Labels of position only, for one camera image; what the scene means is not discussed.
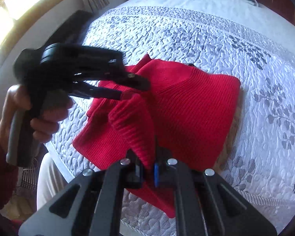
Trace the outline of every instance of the gray handle grip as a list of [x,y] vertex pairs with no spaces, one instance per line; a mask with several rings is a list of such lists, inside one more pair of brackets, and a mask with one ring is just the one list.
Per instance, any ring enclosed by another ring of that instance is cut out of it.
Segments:
[[15,112],[10,128],[6,162],[18,167],[30,167],[38,155],[40,143],[33,138],[29,111],[19,109]]
[[[66,107],[68,94],[63,90],[48,91],[41,107],[47,109]],[[6,162],[18,167],[30,167],[38,155],[40,143],[33,138],[34,130],[30,126],[30,112],[19,109],[15,112],[10,128]]]

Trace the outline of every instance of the finger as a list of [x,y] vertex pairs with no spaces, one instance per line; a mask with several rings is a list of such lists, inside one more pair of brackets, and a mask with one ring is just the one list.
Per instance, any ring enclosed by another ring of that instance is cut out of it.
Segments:
[[30,103],[30,96],[28,95],[26,88],[22,85],[17,88],[13,95],[13,100],[19,108],[23,108],[25,110],[31,109],[32,105]]
[[51,140],[51,135],[40,132],[40,131],[35,131],[33,133],[33,138],[37,139],[40,143],[47,143]]
[[49,122],[58,122],[68,117],[68,110],[66,108],[56,108],[46,110],[43,112],[42,119]]
[[31,127],[45,134],[54,134],[59,129],[59,124],[56,122],[44,121],[42,119],[34,118],[30,122]]
[[73,106],[73,100],[69,98],[68,104],[67,104],[67,109],[70,109]]
[[29,99],[24,86],[14,85],[10,87],[6,93],[6,99],[2,109],[2,123],[4,125],[10,125],[14,113],[18,108],[30,109],[31,104]]

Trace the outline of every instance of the person's leg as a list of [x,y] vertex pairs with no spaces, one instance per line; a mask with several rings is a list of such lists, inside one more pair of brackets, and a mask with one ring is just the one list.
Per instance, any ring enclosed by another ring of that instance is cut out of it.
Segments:
[[45,154],[38,174],[37,210],[50,201],[67,184],[50,154]]

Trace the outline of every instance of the metal screw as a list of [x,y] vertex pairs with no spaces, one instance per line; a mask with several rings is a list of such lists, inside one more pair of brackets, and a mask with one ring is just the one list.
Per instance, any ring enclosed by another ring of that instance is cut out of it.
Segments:
[[124,159],[120,160],[121,165],[128,165],[130,163],[131,163],[131,161],[128,158],[124,158]]
[[176,165],[178,161],[174,158],[170,158],[167,160],[168,165]]
[[207,176],[213,176],[215,174],[214,170],[213,169],[206,169],[205,170],[205,174]]
[[83,176],[91,176],[92,173],[93,173],[93,170],[91,170],[91,169],[85,169],[82,172]]

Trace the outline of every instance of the bed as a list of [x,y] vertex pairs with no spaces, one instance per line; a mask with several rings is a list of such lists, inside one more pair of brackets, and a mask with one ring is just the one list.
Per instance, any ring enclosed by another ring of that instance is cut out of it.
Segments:
[[[241,92],[214,169],[280,233],[295,215],[295,27],[243,0],[129,0],[93,21],[83,45],[146,53],[214,74],[234,75]],[[46,144],[69,182],[98,170],[72,141],[92,100],[73,98],[68,119]],[[175,235],[175,219],[125,191],[123,235]]]

